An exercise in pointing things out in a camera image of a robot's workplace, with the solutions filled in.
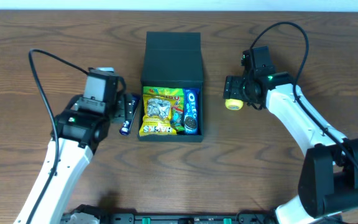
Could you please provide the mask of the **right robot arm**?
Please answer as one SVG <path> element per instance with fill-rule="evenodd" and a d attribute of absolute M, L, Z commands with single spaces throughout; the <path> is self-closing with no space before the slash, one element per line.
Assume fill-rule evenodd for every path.
<path fill-rule="evenodd" d="M 341 223 L 358 208 L 358 139 L 332 127 L 309 103 L 288 72 L 276 72 L 268 47 L 242 53 L 242 76 L 228 76 L 226 108 L 266 109 L 286 127 L 305 159 L 298 195 L 278 206 L 265 223 Z"/>

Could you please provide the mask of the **purple Dairy Milk bar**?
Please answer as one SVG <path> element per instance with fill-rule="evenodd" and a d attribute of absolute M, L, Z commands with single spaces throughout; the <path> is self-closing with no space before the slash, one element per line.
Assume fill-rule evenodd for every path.
<path fill-rule="evenodd" d="M 126 93 L 124 96 L 124 122 L 121 129 L 119 130 L 120 134 L 123 136 L 128 136 L 131 133 L 131 127 L 133 124 L 134 116 L 137 110 L 137 106 L 140 101 L 140 95 L 133 93 Z"/>

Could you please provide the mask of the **yellow Hacks candy bag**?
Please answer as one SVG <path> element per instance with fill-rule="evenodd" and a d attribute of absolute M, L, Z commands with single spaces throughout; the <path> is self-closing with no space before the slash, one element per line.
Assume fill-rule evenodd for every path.
<path fill-rule="evenodd" d="M 174 99 L 163 96 L 143 95 L 144 115 L 139 135 L 177 135 L 177 131 L 170 124 L 175 102 Z"/>

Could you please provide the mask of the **green Haribo gummy bag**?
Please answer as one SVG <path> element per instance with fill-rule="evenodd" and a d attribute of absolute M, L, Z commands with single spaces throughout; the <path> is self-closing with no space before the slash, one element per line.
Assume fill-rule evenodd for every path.
<path fill-rule="evenodd" d="M 181 88 L 144 86 L 143 95 L 158 95 L 158 96 L 163 96 L 165 98 L 174 99 L 176 102 L 172 108 L 173 118 L 170 124 L 177 131 L 177 134 L 184 133 L 185 131 L 183 125 L 184 93 Z"/>

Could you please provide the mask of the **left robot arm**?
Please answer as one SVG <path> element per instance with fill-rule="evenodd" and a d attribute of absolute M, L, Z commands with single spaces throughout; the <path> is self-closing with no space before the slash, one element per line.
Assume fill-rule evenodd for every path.
<path fill-rule="evenodd" d="M 124 79 L 111 67 L 91 68 L 82 95 L 55 118 L 40 173 L 16 223 L 59 223 L 73 189 L 111 123 L 123 123 L 129 107 Z"/>

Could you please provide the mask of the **blue Oreo cookie pack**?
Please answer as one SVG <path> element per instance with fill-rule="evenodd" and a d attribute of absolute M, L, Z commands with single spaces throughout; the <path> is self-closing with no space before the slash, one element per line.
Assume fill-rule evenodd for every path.
<path fill-rule="evenodd" d="M 184 120 L 186 135 L 198 134 L 198 89 L 187 88 L 185 94 Z"/>

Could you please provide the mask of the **yellow Mentos bottle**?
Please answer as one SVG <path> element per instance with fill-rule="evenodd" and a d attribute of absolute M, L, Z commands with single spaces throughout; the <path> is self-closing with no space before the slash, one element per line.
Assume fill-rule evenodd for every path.
<path fill-rule="evenodd" d="M 244 106 L 244 102 L 241 100 L 226 99 L 225 106 L 229 110 L 237 111 L 237 110 L 240 110 Z"/>

